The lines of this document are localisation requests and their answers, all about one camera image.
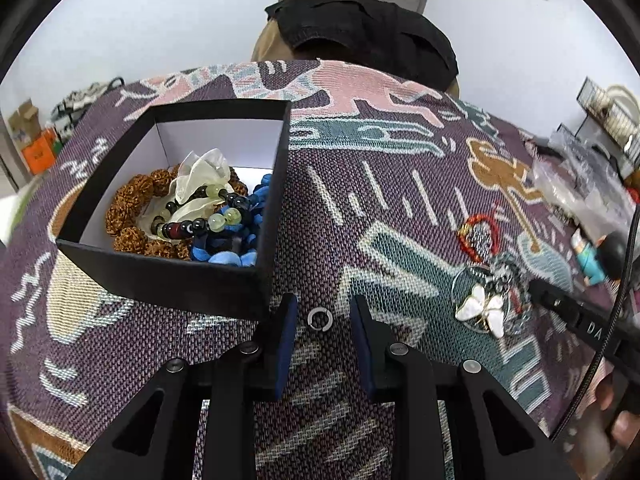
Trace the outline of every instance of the silver ring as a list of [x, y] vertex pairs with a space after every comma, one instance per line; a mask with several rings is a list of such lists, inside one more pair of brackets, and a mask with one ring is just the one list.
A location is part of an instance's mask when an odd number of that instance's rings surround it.
[[[323, 312], [324, 314], [326, 314], [326, 316], [329, 318], [329, 320], [326, 322], [325, 326], [321, 326], [319, 328], [316, 328], [313, 325], [313, 320], [314, 320], [314, 316], [316, 314], [318, 314], [319, 312]], [[325, 308], [324, 306], [316, 306], [310, 313], [308, 316], [306, 316], [306, 323], [313, 329], [313, 330], [322, 330], [323, 332], [326, 332], [327, 330], [329, 330], [331, 328], [331, 325], [334, 324], [334, 315], [331, 313], [331, 311], [328, 308]]]

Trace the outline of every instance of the black cable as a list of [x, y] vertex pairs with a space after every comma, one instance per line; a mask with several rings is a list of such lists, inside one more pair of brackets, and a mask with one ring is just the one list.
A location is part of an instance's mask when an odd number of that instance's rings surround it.
[[609, 339], [611, 339], [611, 335], [615, 330], [616, 322], [618, 321], [620, 311], [622, 310], [622, 305], [625, 302], [626, 295], [628, 293], [627, 289], [629, 288], [629, 280], [631, 278], [634, 249], [636, 248], [636, 233], [638, 232], [638, 222], [640, 222], [640, 204], [636, 205], [634, 217], [631, 220], [629, 238], [626, 242], [625, 263], [622, 269], [622, 279], [620, 280], [620, 286], [618, 287], [618, 293], [616, 294], [616, 301], [613, 303], [613, 309], [611, 310], [611, 314], [609, 315], [607, 331], [605, 332], [604, 338], [602, 339], [600, 348], [598, 348], [598, 351], [594, 354], [593, 359], [591, 360], [591, 364], [589, 365], [589, 368], [587, 368], [587, 373], [585, 373], [584, 377], [582, 378], [582, 382], [580, 383], [580, 387], [578, 387], [574, 398], [571, 399], [571, 403], [564, 411], [564, 415], [562, 415], [560, 422], [558, 422], [558, 425], [554, 429], [554, 432], [549, 437], [551, 442], [554, 442], [558, 438], [560, 433], [562, 433], [562, 430], [564, 430], [564, 427], [568, 424], [569, 420], [572, 418], [572, 416], [574, 416], [575, 410], [578, 409], [578, 406], [582, 402], [583, 397], [589, 389], [589, 385], [591, 384], [593, 377], [598, 371], [598, 366], [600, 366], [600, 361], [602, 361], [604, 351], [607, 349], [607, 345], [609, 345]]

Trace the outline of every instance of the patterned tablecloth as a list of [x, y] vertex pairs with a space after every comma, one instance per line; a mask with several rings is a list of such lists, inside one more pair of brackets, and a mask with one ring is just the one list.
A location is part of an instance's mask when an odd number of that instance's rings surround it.
[[[479, 360], [548, 431], [590, 352], [546, 312], [522, 336], [478, 335], [455, 320], [450, 300], [468, 262], [455, 229], [492, 210], [503, 248], [531, 274], [584, 291], [571, 233], [530, 182], [526, 133], [446, 94], [342, 62], [209, 66], [101, 98], [0, 263], [2, 420], [34, 471], [64, 478], [167, 359], [209, 360], [252, 333], [251, 322], [111, 296], [54, 243], [82, 185], [148, 106], [227, 98], [294, 101], [273, 304], [295, 292], [300, 314], [284, 400], [255, 410], [258, 476], [388, 478], [393, 409], [369, 404], [358, 384], [348, 319], [355, 293], [429, 357]], [[604, 286], [589, 295], [610, 301]], [[316, 306], [334, 313], [328, 332], [306, 326]], [[202, 439], [195, 478], [201, 458]]]

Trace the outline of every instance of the teal toy figurine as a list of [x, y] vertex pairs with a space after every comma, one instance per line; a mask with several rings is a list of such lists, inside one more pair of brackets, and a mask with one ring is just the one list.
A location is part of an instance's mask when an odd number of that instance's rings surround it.
[[577, 229], [571, 236], [571, 247], [574, 249], [575, 257], [584, 273], [585, 285], [597, 285], [607, 278], [607, 275], [596, 259], [596, 249], [587, 240], [582, 238], [580, 229]]

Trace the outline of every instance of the pink animal pattern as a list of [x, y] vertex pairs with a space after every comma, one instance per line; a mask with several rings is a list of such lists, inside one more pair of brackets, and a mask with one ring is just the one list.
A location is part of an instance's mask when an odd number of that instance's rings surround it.
[[[322, 61], [316, 69], [294, 79], [283, 89], [277, 90], [269, 90], [263, 86], [257, 63], [201, 67], [188, 74], [177, 72], [167, 76], [142, 79], [140, 84], [150, 92], [140, 94], [121, 89], [116, 106], [120, 106], [126, 99], [146, 100], [143, 106], [125, 117], [126, 121], [133, 121], [139, 118], [149, 106], [175, 103], [221, 75], [226, 75], [231, 80], [238, 98], [297, 101], [324, 90], [329, 96], [329, 104], [294, 109], [292, 111], [294, 122], [302, 117], [357, 115], [359, 111], [353, 98], [356, 95], [360, 100], [365, 100], [380, 111], [418, 114], [431, 125], [437, 128], [444, 127], [429, 108], [422, 104], [411, 104], [423, 96], [442, 99], [439, 92], [412, 81], [399, 82], [371, 68], [340, 61]], [[344, 84], [345, 78], [349, 79], [348, 85]], [[403, 103], [395, 103], [391, 99], [392, 95]]]

